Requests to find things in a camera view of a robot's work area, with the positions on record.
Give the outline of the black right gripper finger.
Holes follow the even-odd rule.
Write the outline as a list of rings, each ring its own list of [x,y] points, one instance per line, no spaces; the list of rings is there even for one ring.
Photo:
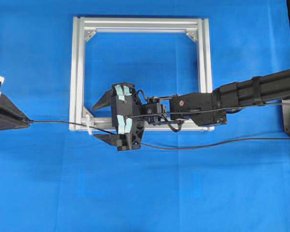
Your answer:
[[[113,90],[106,91],[103,96],[93,105],[92,111],[99,110],[111,106],[111,99],[113,96]]]
[[[117,146],[116,135],[114,134],[94,134],[94,137],[107,143],[108,145]]]

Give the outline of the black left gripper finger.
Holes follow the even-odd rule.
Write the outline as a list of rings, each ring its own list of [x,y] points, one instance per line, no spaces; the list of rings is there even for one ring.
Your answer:
[[[13,104],[7,96],[2,93],[0,93],[0,114],[14,118],[16,120],[29,120],[29,118]]]
[[[29,128],[29,124],[21,121],[3,121],[0,120],[0,131],[19,130]]]

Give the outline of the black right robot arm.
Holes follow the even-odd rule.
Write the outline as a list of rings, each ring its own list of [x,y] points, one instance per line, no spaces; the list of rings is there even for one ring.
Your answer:
[[[146,123],[167,125],[173,132],[179,132],[187,119],[197,126],[224,125],[227,114],[290,98],[290,69],[223,85],[211,93],[147,97],[145,103],[140,94],[143,91],[136,90],[134,84],[113,84],[92,109],[110,107],[116,133],[96,134],[95,137],[115,146],[118,151],[126,151],[141,148]]]

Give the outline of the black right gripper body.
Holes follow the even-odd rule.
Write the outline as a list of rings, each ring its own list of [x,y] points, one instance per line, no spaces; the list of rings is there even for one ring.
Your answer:
[[[111,113],[112,126],[116,135],[111,136],[111,145],[118,151],[141,148],[145,121],[139,117],[142,102],[135,85],[119,83],[112,85]]]

